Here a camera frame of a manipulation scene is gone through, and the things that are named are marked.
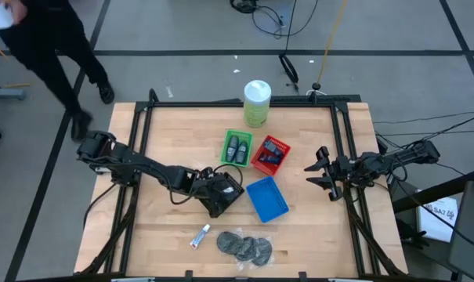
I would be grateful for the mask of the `white printed box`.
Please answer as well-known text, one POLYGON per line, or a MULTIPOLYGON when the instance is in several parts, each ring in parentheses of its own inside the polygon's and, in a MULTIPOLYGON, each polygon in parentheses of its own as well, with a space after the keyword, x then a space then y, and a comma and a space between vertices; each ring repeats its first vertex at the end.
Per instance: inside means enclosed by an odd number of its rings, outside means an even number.
POLYGON ((450 243, 453 230, 437 216, 454 226, 458 217, 457 200, 445 197, 416 210, 417 229, 419 232, 425 231, 425 238, 450 243))

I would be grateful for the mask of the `blue plastic basket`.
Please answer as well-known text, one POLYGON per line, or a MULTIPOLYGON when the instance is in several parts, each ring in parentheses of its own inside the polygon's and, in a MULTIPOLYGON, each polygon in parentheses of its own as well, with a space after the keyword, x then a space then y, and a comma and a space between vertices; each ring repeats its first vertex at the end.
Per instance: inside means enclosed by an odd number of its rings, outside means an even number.
POLYGON ((289 212, 288 204, 272 176, 248 185, 247 193, 262 223, 289 212))

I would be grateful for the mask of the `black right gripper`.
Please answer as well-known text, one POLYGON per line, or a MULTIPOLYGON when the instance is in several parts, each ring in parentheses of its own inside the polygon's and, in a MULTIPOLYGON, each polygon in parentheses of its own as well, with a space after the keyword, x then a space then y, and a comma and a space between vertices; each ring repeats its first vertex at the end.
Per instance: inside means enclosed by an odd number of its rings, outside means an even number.
POLYGON ((305 168, 305 172, 318 172, 321 169, 324 173, 321 177, 309 177, 306 180, 310 183, 329 190, 330 201, 337 201, 342 198, 342 189, 337 182, 347 181, 354 173, 354 163, 347 156, 337 157, 330 161, 327 147, 322 146, 317 151, 317 162, 305 168))

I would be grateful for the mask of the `person's hand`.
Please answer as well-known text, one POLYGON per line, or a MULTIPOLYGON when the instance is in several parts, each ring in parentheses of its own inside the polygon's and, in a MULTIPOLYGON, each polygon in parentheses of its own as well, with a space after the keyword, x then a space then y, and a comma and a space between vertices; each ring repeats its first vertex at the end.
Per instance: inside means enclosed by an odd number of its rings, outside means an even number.
POLYGON ((27 7, 21 0, 8 0, 8 5, 12 10, 13 24, 19 24, 27 16, 27 7))

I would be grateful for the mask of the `green plastic basket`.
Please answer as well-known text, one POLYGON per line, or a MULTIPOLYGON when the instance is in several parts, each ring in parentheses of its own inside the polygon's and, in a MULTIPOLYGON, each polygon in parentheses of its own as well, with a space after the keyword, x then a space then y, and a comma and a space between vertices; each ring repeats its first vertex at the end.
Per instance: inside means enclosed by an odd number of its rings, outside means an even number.
POLYGON ((240 167, 247 167, 250 159, 251 159, 251 148, 252 148, 252 143, 253 143, 253 135, 250 132, 242 132, 242 131, 237 131, 237 130, 227 130, 226 131, 226 136, 223 142, 223 148, 222 148, 222 153, 220 156, 220 161, 223 164, 232 164, 240 167), (248 154, 247 154, 247 160, 246 162, 242 164, 237 164, 235 162, 235 158, 233 159, 232 162, 226 161, 226 148, 227 148, 227 143, 229 142, 229 139, 231 136, 237 136, 239 138, 239 145, 242 141, 246 141, 248 143, 248 154))

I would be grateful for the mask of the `red plastic basket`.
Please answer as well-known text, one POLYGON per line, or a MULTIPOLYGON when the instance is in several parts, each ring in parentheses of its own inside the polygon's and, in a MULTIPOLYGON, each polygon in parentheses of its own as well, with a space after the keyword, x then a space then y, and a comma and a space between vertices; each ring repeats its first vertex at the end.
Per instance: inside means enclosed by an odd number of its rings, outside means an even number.
POLYGON ((290 152, 291 150, 291 147, 280 141, 279 139, 276 139, 275 137, 273 136, 270 136, 268 135, 263 141, 262 143, 260 144, 259 148, 257 149, 257 151, 255 152, 253 158, 251 159, 251 164, 253 165, 254 168, 258 169, 259 171, 267 174, 267 175, 271 175, 271 176, 275 176, 278 172, 278 170, 280 169, 281 165, 284 163, 284 160, 285 158, 287 157, 288 153, 290 152), (272 153, 270 153, 267 149, 265 149, 263 147, 263 144, 265 141, 267 141, 268 139, 271 139, 272 142, 277 145, 280 150, 284 153, 284 157, 281 158, 281 163, 279 165, 274 165, 274 164, 268 164, 268 163, 262 163, 259 161, 259 156, 261 154, 268 154, 268 155, 273 155, 272 153))

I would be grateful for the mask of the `black plastic basket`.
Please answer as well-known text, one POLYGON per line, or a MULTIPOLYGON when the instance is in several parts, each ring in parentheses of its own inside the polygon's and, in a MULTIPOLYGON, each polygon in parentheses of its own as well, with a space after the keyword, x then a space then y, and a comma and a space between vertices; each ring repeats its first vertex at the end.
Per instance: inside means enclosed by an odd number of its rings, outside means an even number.
MULTIPOLYGON (((227 179, 232 178, 233 179, 233 177, 228 172, 224 172, 224 174, 225 174, 225 178, 227 178, 227 179)), ((234 181, 237 183, 237 188, 234 189, 235 193, 232 194, 233 195, 232 203, 235 202, 238 199, 238 197, 241 196, 244 193, 244 188, 241 186, 241 184, 239 184, 235 179, 234 179, 234 181)), ((220 208, 206 208, 206 209, 208 210, 208 214, 211 218, 218 218, 230 205, 221 206, 220 208)))

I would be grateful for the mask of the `grey floor rail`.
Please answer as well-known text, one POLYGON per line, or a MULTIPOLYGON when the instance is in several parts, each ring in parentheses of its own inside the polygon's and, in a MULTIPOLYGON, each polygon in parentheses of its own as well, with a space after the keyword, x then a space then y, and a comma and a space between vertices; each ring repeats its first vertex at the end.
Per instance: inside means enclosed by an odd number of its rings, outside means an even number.
POLYGON ((23 89, 0 89, 0 99, 26 99, 27 94, 23 89))

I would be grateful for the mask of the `person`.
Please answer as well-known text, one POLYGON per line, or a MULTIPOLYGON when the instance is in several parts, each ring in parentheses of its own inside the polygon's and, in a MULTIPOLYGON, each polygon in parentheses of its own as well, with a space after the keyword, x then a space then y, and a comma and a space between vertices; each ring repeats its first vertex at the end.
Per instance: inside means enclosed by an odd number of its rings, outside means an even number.
POLYGON ((58 59, 57 52, 72 59, 99 89, 105 104, 114 101, 107 72, 92 51, 85 29, 68 0, 21 0, 27 16, 17 25, 0 30, 11 54, 42 80, 63 104, 72 120, 71 138, 87 135, 92 116, 83 110, 58 59))

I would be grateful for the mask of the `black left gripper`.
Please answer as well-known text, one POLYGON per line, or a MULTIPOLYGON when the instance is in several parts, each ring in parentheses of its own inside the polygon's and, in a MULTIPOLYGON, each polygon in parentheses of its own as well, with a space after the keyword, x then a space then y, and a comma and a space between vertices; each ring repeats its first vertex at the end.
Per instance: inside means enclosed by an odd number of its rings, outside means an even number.
POLYGON ((224 173, 204 168, 197 173, 192 188, 191 195, 206 208, 220 208, 233 201, 233 195, 223 194, 223 190, 236 189, 237 183, 232 178, 225 178, 224 173))

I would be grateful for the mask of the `black aluminium table frame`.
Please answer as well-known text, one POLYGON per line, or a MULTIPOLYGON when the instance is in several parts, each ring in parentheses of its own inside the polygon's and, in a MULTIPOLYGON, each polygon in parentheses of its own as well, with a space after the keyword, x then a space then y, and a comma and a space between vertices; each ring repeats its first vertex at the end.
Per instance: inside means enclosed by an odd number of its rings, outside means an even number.
MULTIPOLYGON (((306 181, 321 172, 304 172, 317 159, 315 152, 327 146, 330 159, 337 156, 331 113, 327 107, 272 106, 261 128, 249 128, 243 106, 228 103, 155 103, 147 133, 146 155, 164 165, 202 169, 220 164, 226 131, 236 129, 254 136, 252 153, 267 135, 291 147, 284 164, 273 177, 289 212, 261 223, 246 192, 217 219, 210 219, 199 201, 174 205, 158 181, 142 176, 139 201, 124 274, 131 277, 181 277, 187 270, 198 277, 252 277, 278 279, 357 278, 356 256, 344 200, 329 201, 327 191, 306 181), (211 226, 195 250, 189 242, 205 225, 211 226), (245 266, 216 247, 222 231, 269 237, 273 244, 271 266, 245 266)), ((396 267, 407 273, 393 206, 385 177, 365 189, 372 233, 396 267)), ((119 188, 115 187, 90 211, 75 264, 83 272, 110 237, 119 188)))

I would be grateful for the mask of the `dark grey panel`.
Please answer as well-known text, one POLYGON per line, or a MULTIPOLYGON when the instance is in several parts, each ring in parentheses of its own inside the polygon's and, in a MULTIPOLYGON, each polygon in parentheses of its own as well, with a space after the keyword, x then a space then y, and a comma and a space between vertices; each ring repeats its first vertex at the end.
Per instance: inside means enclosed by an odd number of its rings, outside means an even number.
MULTIPOLYGON (((466 184, 455 228, 474 242, 474 182, 466 184)), ((455 233, 451 238, 449 263, 474 279, 474 245, 455 233)))

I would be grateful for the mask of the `black metal beam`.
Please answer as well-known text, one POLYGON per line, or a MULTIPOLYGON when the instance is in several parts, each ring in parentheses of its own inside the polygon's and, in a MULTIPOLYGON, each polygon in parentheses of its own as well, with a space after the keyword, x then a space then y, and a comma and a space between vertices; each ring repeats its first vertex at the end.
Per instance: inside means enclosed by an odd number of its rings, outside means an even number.
POLYGON ((404 212, 416 208, 420 204, 428 204, 445 197, 463 193, 469 183, 474 183, 474 171, 394 201, 393 211, 395 213, 404 212))

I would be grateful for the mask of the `white-lidded green wipes canister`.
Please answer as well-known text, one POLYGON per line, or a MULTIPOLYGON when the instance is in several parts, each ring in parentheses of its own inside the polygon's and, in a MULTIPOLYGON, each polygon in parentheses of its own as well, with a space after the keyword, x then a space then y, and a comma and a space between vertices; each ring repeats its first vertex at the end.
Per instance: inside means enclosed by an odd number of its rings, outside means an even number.
POLYGON ((262 127, 270 108, 271 88, 262 80, 250 81, 244 87, 244 121, 252 128, 262 127))

